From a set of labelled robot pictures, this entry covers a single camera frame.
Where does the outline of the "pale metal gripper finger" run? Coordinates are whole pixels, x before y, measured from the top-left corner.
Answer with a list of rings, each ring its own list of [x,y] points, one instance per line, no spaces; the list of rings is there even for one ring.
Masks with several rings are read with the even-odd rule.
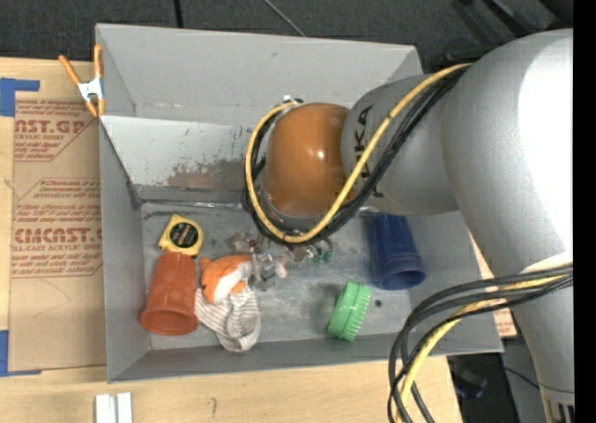
[[[257,252],[252,258],[252,286],[260,291],[266,291],[274,285],[276,276],[276,262],[269,252]]]
[[[236,252],[261,252],[264,249],[262,236],[250,232],[236,233],[227,242]]]

